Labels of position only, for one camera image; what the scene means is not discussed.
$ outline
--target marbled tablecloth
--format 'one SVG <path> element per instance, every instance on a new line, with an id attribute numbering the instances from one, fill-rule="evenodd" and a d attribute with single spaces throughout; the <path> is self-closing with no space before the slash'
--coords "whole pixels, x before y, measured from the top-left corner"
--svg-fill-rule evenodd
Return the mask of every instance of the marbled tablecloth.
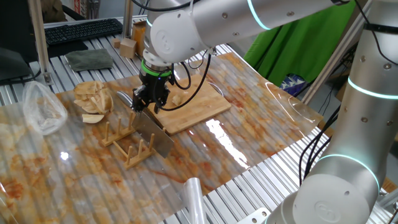
<path id="1" fill-rule="evenodd" d="M 203 73 L 202 66 L 197 73 Z M 105 122 L 127 125 L 138 77 L 106 83 L 115 111 L 83 124 L 71 91 L 61 93 L 65 126 L 42 137 L 23 118 L 22 104 L 0 107 L 0 214 L 9 223 L 157 223 L 183 207 L 182 184 L 201 180 L 203 193 L 241 174 L 308 134 L 321 116 L 262 78 L 235 54 L 213 57 L 208 81 L 233 107 L 172 136 L 168 158 L 156 154 L 125 170 L 124 157 L 102 147 Z M 119 141 L 137 150 L 139 135 Z"/>

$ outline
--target table surface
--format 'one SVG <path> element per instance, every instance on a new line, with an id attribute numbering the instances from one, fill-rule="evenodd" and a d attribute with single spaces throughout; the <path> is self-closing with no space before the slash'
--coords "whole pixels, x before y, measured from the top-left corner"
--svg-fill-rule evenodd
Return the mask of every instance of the table surface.
<path id="1" fill-rule="evenodd" d="M 136 22 L 144 19 L 144 17 L 137 17 L 134 20 Z M 112 38 L 113 37 L 103 37 L 92 39 L 86 41 L 85 44 L 89 49 L 108 49 L 116 66 L 109 70 L 92 70 L 75 73 L 68 66 L 65 57 L 51 58 L 54 85 L 49 88 L 54 93 L 59 93 L 72 90 L 77 83 L 83 81 L 101 80 L 103 82 L 108 82 L 137 75 L 141 61 L 138 58 L 131 60 L 120 57 L 118 55 L 118 50 L 113 49 L 110 45 L 110 40 Z M 217 46 L 217 50 L 220 55 L 233 52 L 227 45 Z M 201 55 L 198 54 L 196 57 L 193 57 L 192 60 L 198 60 L 200 58 Z M 37 63 L 32 63 L 31 67 L 38 68 L 39 65 Z M 215 83 L 218 82 L 218 86 L 223 88 L 221 86 L 222 81 L 217 79 L 212 81 Z M 22 84 L 0 86 L 0 104 L 10 105 L 22 101 L 22 90 Z M 234 110 L 237 113 L 242 112 L 239 110 L 239 101 L 234 101 L 234 99 L 229 100 L 234 104 Z M 318 131 L 318 129 L 314 129 L 307 137 L 297 141 L 277 154 L 274 152 L 270 153 L 269 156 L 272 154 L 273 156 L 269 159 L 256 161 L 254 164 L 250 164 L 250 169 L 239 170 L 237 173 L 238 176 L 228 181 L 226 184 L 223 184 L 221 187 L 215 190 L 209 187 L 207 190 L 213 191 L 204 196 L 208 223 L 236 223 L 258 208 L 263 207 L 268 211 L 275 209 L 288 194 L 298 189 L 297 167 L 299 155 L 305 145 L 308 144 Z M 327 138 L 323 137 L 319 145 L 322 145 L 326 140 Z M 391 214 L 383 209 L 375 206 L 368 223 L 385 223 L 390 215 Z M 188 216 L 189 213 L 187 209 L 183 209 L 171 217 L 164 217 L 164 223 L 188 223 Z"/>

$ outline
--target knife blade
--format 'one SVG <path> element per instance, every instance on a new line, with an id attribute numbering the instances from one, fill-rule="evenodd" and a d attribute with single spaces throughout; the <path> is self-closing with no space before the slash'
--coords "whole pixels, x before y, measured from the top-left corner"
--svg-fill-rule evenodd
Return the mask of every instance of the knife blade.
<path id="1" fill-rule="evenodd" d="M 131 108 L 132 99 L 126 93 L 117 92 L 121 101 Z M 132 127 L 141 135 L 141 137 L 149 142 L 152 134 L 155 134 L 153 148 L 164 158 L 167 157 L 174 145 L 174 141 L 151 120 L 145 112 L 137 113 L 132 121 Z"/>

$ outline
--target black wire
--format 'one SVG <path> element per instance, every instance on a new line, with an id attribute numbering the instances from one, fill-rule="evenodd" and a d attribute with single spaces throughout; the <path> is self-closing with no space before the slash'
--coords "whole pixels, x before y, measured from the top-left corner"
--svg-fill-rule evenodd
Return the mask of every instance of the black wire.
<path id="1" fill-rule="evenodd" d="M 363 10 L 362 10 L 362 8 L 361 8 L 361 5 L 359 4 L 358 0 L 355 0 L 355 3 L 356 3 L 356 6 L 358 7 L 360 13 L 362 14 L 363 18 L 365 19 L 365 21 L 366 21 L 368 24 L 370 24 L 369 19 L 366 17 L 365 13 L 363 12 Z M 374 40 L 376 41 L 377 49 L 378 49 L 380 55 L 381 55 L 382 57 L 384 57 L 384 59 L 386 59 L 387 61 L 393 63 L 394 65 L 398 65 L 398 63 L 393 62 L 392 60 L 390 60 L 389 58 L 387 58 L 387 57 L 383 54 L 383 52 L 381 51 L 380 44 L 379 44 L 379 40 L 377 39 L 376 33 L 375 33 L 373 30 L 371 30 L 371 32 L 372 32 L 372 34 L 373 34 Z"/>
<path id="2" fill-rule="evenodd" d="M 340 69 L 341 66 L 343 66 L 343 65 L 345 66 L 345 69 L 340 73 L 340 75 L 339 75 L 339 77 L 338 77 L 338 80 L 340 80 L 341 76 L 342 76 L 342 75 L 344 74 L 344 72 L 348 69 L 348 66 L 349 66 L 349 65 L 345 65 L 345 63 L 346 63 L 346 62 L 349 62 L 349 63 L 352 63 L 352 62 L 353 62 L 353 60 L 354 60 L 354 55 L 355 55 L 355 51 L 356 51 L 357 46 L 358 46 L 358 43 L 354 44 L 350 49 L 348 49 L 346 55 L 343 57 L 343 59 L 341 59 L 340 64 L 331 72 L 331 74 L 334 74 L 335 72 L 337 72 L 338 69 Z M 318 111 L 318 113 L 321 113 L 321 110 L 322 110 L 323 106 L 326 104 L 326 102 L 327 102 L 328 99 L 329 99 L 328 104 L 326 105 L 326 108 L 325 108 L 325 110 L 324 110 L 323 113 L 322 113 L 322 116 L 325 115 L 326 110 L 327 110 L 328 107 L 329 107 L 329 104 L 330 104 L 330 101 L 331 101 L 331 94 L 333 93 L 333 90 L 335 89 L 336 82 L 338 82 L 338 81 L 335 81 L 335 82 L 333 83 L 333 85 L 332 85 L 332 87 L 331 87 L 331 90 L 329 91 L 329 94 L 326 96 L 325 101 L 323 102 L 321 108 L 320 108 L 319 111 Z"/>
<path id="3" fill-rule="evenodd" d="M 331 137 L 325 142 L 323 143 L 323 145 L 318 149 L 318 151 L 313 155 L 312 160 L 310 161 L 310 167 L 312 166 L 312 164 L 315 162 L 315 159 L 318 157 L 319 153 L 322 152 L 322 150 L 326 147 L 327 144 L 329 144 L 329 142 L 331 141 Z"/>
<path id="4" fill-rule="evenodd" d="M 136 0 L 132 0 L 136 5 L 138 5 L 139 7 L 146 9 L 148 11 L 152 11 L 152 12 L 168 12 L 168 11 L 174 11 L 174 10 L 178 10 L 178 9 L 183 9 L 185 7 L 188 7 L 189 5 L 191 5 L 191 2 L 187 2 L 185 4 L 179 5 L 179 6 L 175 6 L 175 7 L 168 7 L 168 8 L 163 8 L 163 9 L 154 9 L 148 6 L 144 6 L 143 4 L 139 3 Z"/>
<path id="5" fill-rule="evenodd" d="M 206 50 L 205 53 L 203 53 L 203 55 L 201 56 L 201 63 L 200 63 L 200 65 L 197 66 L 196 68 L 193 68 L 193 67 L 191 66 L 191 59 L 188 59 L 188 65 L 189 65 L 189 67 L 192 68 L 192 69 L 194 69 L 194 70 L 200 68 L 200 67 L 203 65 L 203 62 L 205 61 L 205 54 L 207 53 L 207 51 L 208 51 L 208 50 Z"/>
<path id="6" fill-rule="evenodd" d="M 148 6 L 148 4 L 149 4 L 149 0 L 147 0 L 147 2 L 145 3 L 145 6 Z"/>
<path id="7" fill-rule="evenodd" d="M 198 94 L 198 92 L 199 92 L 201 86 L 204 84 L 204 82 L 205 82 L 205 80 L 206 80 L 206 76 L 207 76 L 207 73 L 208 73 L 209 67 L 210 67 L 210 62 L 211 62 L 211 54 L 209 54 L 208 61 L 207 61 L 207 65 L 206 65 L 206 69 L 205 69 L 205 72 L 204 72 L 204 74 L 203 74 L 203 78 L 201 79 L 201 82 L 200 82 L 200 84 L 199 84 L 197 90 L 193 93 L 193 95 L 192 95 L 185 103 L 181 104 L 180 106 L 176 106 L 176 107 L 174 107 L 174 108 L 164 108 L 164 107 L 162 106 L 162 104 L 157 100 L 157 98 L 154 97 L 156 106 L 157 106 L 159 109 L 164 110 L 164 111 L 175 111 L 175 110 L 180 109 L 181 107 L 187 105 L 189 102 L 191 102 L 192 99 Z M 154 95 L 154 96 L 156 96 L 156 85 L 157 85 L 157 81 L 158 81 L 158 80 L 159 80 L 159 79 L 156 79 L 156 81 L 155 81 L 155 87 L 154 87 L 154 92 L 153 92 L 153 95 Z"/>
<path id="8" fill-rule="evenodd" d="M 35 80 L 35 78 L 37 78 L 40 74 L 41 74 L 41 70 L 39 70 L 36 75 L 34 75 L 32 78 L 26 78 L 23 80 L 16 80 L 16 81 L 1 81 L 0 82 L 0 86 L 2 85 L 13 85 L 13 84 L 20 84 L 20 83 L 25 83 L 25 82 L 29 82 L 32 80 Z"/>
<path id="9" fill-rule="evenodd" d="M 347 67 L 340 73 L 340 75 L 338 76 L 337 79 L 340 80 L 340 78 L 343 76 L 343 74 L 344 74 L 346 71 L 347 71 Z M 333 93 L 333 90 L 335 89 L 335 86 L 336 86 L 336 83 L 337 83 L 337 82 L 338 82 L 338 81 L 335 81 L 335 82 L 333 83 L 333 85 L 331 86 L 331 90 L 330 90 L 328 96 L 326 97 L 326 100 L 329 98 L 329 101 L 328 101 L 328 104 L 327 104 L 326 107 L 325 107 L 325 110 L 324 110 L 323 113 L 322 113 L 322 116 L 325 115 L 326 110 L 327 110 L 328 107 L 329 107 L 329 104 L 330 104 L 330 101 L 331 101 L 331 93 Z"/>
<path id="10" fill-rule="evenodd" d="M 177 85 L 177 86 L 178 86 L 180 89 L 182 89 L 182 90 L 187 90 L 187 89 L 189 89 L 189 88 L 191 87 L 191 83 L 192 83 L 192 81 L 191 81 L 191 73 L 189 72 L 189 70 L 188 70 L 187 66 L 185 65 L 185 63 L 181 62 L 181 64 L 182 64 L 182 66 L 185 68 L 185 71 L 187 72 L 187 76 L 188 76 L 188 86 L 187 86 L 187 87 L 182 87 L 182 86 L 178 83 L 178 81 L 177 81 L 177 79 L 175 78 L 175 75 L 174 75 L 174 63 L 172 64 L 172 77 L 173 77 L 173 79 L 174 79 L 175 85 Z"/>
<path id="11" fill-rule="evenodd" d="M 305 153 L 307 152 L 307 150 L 311 147 L 311 145 L 317 140 L 320 139 L 322 137 L 322 134 L 333 124 L 333 118 L 337 115 L 337 113 L 340 110 L 340 106 L 336 109 L 336 111 L 332 114 L 332 116 L 330 116 L 329 120 L 326 122 L 325 127 L 323 127 L 323 129 L 319 132 L 318 135 L 315 136 L 315 138 L 313 138 L 310 143 L 306 146 L 306 148 L 303 150 L 303 153 L 301 153 L 300 155 L 300 160 L 298 162 L 298 179 L 300 181 L 300 185 L 302 184 L 302 171 L 301 171 L 301 164 L 303 162 L 303 158 Z"/>
<path id="12" fill-rule="evenodd" d="M 335 117 L 332 119 L 332 121 L 328 124 L 325 125 L 325 127 L 323 127 L 322 129 L 322 134 L 334 123 L 337 121 L 338 115 L 335 115 Z M 317 138 L 317 140 L 314 142 L 312 150 L 310 155 L 308 156 L 308 160 L 307 160 L 307 165 L 305 166 L 305 171 L 304 171 L 304 179 L 307 177 L 307 175 L 310 173 L 311 170 L 311 166 L 313 164 L 313 160 L 315 160 L 316 156 L 312 157 L 313 153 L 315 152 L 315 150 L 317 149 L 317 145 L 319 143 L 319 140 L 321 139 L 322 135 L 319 135 L 319 137 Z"/>

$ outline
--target wooden peg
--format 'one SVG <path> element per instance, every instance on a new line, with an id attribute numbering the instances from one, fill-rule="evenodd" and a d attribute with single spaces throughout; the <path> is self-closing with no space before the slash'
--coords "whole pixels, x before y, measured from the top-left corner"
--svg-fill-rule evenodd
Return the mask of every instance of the wooden peg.
<path id="1" fill-rule="evenodd" d="M 154 145 L 154 140 L 155 140 L 155 134 L 152 133 L 152 135 L 150 136 L 150 142 L 149 142 L 149 151 L 152 151 L 152 146 Z"/>
<path id="2" fill-rule="evenodd" d="M 123 154 L 123 156 L 127 158 L 127 154 L 126 154 L 126 152 L 124 152 L 122 147 L 120 147 L 120 145 L 116 141 L 113 141 L 113 144 L 116 146 L 116 149 L 118 149 L 119 152 L 121 152 L 121 154 Z"/>
<path id="3" fill-rule="evenodd" d="M 105 128 L 105 141 L 108 141 L 109 138 L 109 121 L 106 122 L 106 128 Z"/>
<path id="4" fill-rule="evenodd" d="M 129 130 L 131 130 L 131 125 L 132 125 L 132 116 L 133 116 L 133 112 L 132 111 L 130 111 L 130 117 L 129 117 Z"/>
<path id="5" fill-rule="evenodd" d="M 132 154 L 132 146 L 129 147 L 129 154 L 127 155 L 127 161 L 126 161 L 127 165 L 130 164 L 131 154 Z"/>
<path id="6" fill-rule="evenodd" d="M 118 119 L 118 130 L 116 131 L 116 135 L 117 136 L 119 136 L 120 135 L 120 130 L 121 130 L 121 121 L 122 121 L 122 118 L 121 117 L 119 117 L 119 119 Z"/>
<path id="7" fill-rule="evenodd" d="M 144 140 L 141 139 L 141 141 L 139 141 L 139 148 L 138 148 L 138 158 L 141 157 L 141 153 L 142 153 L 142 145 L 144 144 Z"/>

